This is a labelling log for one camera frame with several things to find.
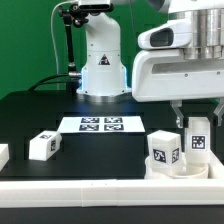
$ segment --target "printed marker sheet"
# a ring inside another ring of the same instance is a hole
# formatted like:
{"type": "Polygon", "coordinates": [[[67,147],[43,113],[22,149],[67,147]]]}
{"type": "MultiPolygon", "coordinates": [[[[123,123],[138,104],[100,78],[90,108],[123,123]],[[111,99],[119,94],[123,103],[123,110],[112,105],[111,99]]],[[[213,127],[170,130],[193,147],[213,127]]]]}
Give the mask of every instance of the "printed marker sheet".
{"type": "Polygon", "coordinates": [[[64,117],[60,133],[145,132],[141,117],[64,117]]]}

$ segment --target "white cube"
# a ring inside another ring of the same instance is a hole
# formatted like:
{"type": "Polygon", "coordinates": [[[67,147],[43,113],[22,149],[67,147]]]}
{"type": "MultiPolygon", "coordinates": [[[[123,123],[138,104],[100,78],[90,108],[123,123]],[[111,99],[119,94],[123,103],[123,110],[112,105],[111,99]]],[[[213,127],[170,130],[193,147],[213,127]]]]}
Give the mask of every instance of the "white cube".
{"type": "Polygon", "coordinates": [[[185,129],[185,155],[188,163],[208,163],[210,122],[207,117],[189,117],[185,129]]]}
{"type": "Polygon", "coordinates": [[[60,148],[62,137],[56,131],[43,131],[30,141],[29,159],[46,161],[60,148]]]}
{"type": "Polygon", "coordinates": [[[8,144],[0,144],[0,170],[9,161],[9,147],[8,144]]]}
{"type": "Polygon", "coordinates": [[[180,172],[183,168],[180,135],[159,130],[147,139],[152,170],[168,176],[180,172]]]}

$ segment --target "green backdrop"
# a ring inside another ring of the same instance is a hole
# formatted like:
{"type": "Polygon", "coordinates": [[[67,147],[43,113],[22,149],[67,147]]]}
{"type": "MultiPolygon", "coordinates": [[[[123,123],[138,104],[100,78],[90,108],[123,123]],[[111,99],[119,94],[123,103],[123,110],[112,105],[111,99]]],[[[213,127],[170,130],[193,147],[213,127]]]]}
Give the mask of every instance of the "green backdrop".
{"type": "MultiPolygon", "coordinates": [[[[0,1],[0,98],[6,94],[26,90],[44,77],[56,74],[50,32],[51,12],[60,0],[1,0],[0,1]]],[[[131,83],[133,60],[140,50],[137,36],[167,20],[167,15],[155,12],[146,0],[116,6],[109,14],[121,26],[122,63],[128,69],[131,83]]],[[[64,25],[56,14],[54,19],[60,72],[67,71],[67,51],[64,25]]],[[[73,29],[74,54],[78,69],[86,61],[85,30],[73,29]]]]}

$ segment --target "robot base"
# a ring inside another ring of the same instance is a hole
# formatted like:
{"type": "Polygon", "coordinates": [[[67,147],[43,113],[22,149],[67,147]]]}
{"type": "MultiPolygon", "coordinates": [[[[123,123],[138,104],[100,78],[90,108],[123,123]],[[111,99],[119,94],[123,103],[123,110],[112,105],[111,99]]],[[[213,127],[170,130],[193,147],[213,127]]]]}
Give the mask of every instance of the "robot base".
{"type": "Polygon", "coordinates": [[[93,103],[115,103],[132,98],[131,89],[125,93],[116,96],[94,96],[83,93],[77,93],[77,99],[93,103]]]}

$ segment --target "black table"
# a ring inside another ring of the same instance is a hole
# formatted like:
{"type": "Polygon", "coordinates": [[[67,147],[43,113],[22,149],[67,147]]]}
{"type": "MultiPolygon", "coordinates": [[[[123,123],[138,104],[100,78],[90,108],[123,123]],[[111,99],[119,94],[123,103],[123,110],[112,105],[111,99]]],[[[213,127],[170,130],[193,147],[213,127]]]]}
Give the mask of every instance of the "black table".
{"type": "MultiPolygon", "coordinates": [[[[181,110],[188,117],[206,116],[212,120],[215,107],[209,100],[184,101],[181,110]]],[[[211,127],[211,148],[221,161],[223,126],[211,127]]],[[[0,101],[0,127],[0,143],[8,143],[10,150],[10,161],[1,171],[1,181],[142,179],[148,155],[146,136],[157,130],[179,133],[182,141],[184,136],[184,130],[176,126],[176,115],[169,102],[137,103],[129,99],[97,104],[78,101],[65,91],[9,94],[0,101]],[[30,161],[29,141],[44,130],[57,130],[64,116],[141,116],[146,132],[63,135],[61,149],[47,162],[30,161]]],[[[223,208],[16,208],[0,209],[0,219],[2,223],[221,223],[223,208]]]]}

